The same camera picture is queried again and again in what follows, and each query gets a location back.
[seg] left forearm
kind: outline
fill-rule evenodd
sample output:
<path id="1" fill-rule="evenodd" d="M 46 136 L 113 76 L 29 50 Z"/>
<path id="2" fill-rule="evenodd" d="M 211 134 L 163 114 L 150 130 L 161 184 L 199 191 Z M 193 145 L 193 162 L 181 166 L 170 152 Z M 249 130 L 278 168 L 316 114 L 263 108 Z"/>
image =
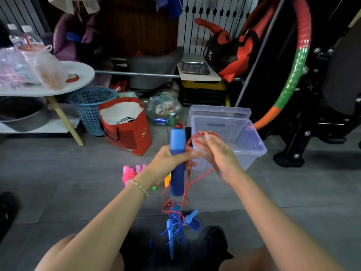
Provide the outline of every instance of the left forearm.
<path id="1" fill-rule="evenodd" d="M 148 189 L 150 173 L 143 171 L 134 181 Z M 115 197 L 56 256 L 48 271 L 109 270 L 145 199 L 133 183 Z"/>

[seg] round white table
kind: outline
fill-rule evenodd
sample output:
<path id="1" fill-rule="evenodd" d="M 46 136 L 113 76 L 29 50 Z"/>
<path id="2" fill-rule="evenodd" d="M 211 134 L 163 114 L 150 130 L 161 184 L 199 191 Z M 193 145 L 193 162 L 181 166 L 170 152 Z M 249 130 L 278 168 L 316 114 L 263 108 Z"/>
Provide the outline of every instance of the round white table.
<path id="1" fill-rule="evenodd" d="M 40 127 L 39 129 L 24 132 L 24 133 L 64 133 L 70 132 L 75 141 L 79 146 L 83 146 L 84 143 L 82 139 L 79 137 L 75 128 L 79 124 L 79 117 L 76 116 L 73 112 L 71 115 L 66 115 L 55 99 L 55 95 L 61 95 L 65 93 L 69 93 L 75 90 L 78 90 L 86 85 L 88 85 L 91 81 L 93 81 L 95 72 L 91 66 L 88 66 L 85 63 L 79 62 L 69 62 L 69 61 L 61 61 L 61 63 L 66 68 L 68 73 L 77 74 L 79 76 L 79 80 L 73 83 L 66 83 L 65 87 L 60 91 L 52 91 L 44 88 L 41 84 L 29 85 L 26 87 L 20 87 L 18 89 L 11 89 L 6 87 L 0 87 L 0 96 L 22 96 L 22 97 L 46 97 L 57 113 L 60 119 L 52 118 L 46 125 Z M 20 133 L 17 132 L 3 124 L 0 126 L 0 133 Z"/>

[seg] white bottle cap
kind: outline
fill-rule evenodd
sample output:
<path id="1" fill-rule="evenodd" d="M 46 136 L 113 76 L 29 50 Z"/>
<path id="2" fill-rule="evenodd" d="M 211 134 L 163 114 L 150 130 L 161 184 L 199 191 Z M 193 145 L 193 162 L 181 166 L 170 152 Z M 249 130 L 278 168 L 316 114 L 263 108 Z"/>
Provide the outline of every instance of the white bottle cap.
<path id="1" fill-rule="evenodd" d="M 21 26 L 21 28 L 25 33 L 33 32 L 33 28 L 31 26 Z"/>
<path id="2" fill-rule="evenodd" d="M 10 30 L 17 30 L 18 29 L 18 27 L 15 24 L 8 24 L 8 28 Z"/>

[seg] drink cup in plastic bag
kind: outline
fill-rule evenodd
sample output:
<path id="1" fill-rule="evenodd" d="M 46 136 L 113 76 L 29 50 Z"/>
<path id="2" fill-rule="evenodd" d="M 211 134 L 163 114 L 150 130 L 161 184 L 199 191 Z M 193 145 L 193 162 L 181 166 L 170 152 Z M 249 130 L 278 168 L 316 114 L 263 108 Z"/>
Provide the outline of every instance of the drink cup in plastic bag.
<path id="1" fill-rule="evenodd" d="M 68 73 L 60 61 L 50 54 L 52 50 L 51 45 L 46 47 L 33 45 L 32 48 L 22 45 L 18 49 L 24 55 L 25 60 L 29 63 L 45 88 L 54 91 L 64 88 L 65 82 L 68 79 Z"/>

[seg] pink jump rope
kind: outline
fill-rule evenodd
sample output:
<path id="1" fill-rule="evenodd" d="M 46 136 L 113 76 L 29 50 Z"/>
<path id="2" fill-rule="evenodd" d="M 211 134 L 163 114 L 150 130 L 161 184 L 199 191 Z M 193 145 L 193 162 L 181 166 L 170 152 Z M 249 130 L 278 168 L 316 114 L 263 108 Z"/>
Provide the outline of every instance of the pink jump rope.
<path id="1" fill-rule="evenodd" d="M 142 171 L 146 167 L 147 167 L 146 164 L 143 164 L 142 166 L 140 166 L 138 164 L 138 165 L 136 165 L 135 171 L 134 171 L 133 167 L 129 167 L 129 166 L 125 165 L 123 167 L 123 178 L 122 178 L 122 181 L 124 182 L 125 186 L 127 186 L 127 183 L 129 180 L 133 179 L 135 177 L 135 175 L 137 175 L 140 171 Z"/>

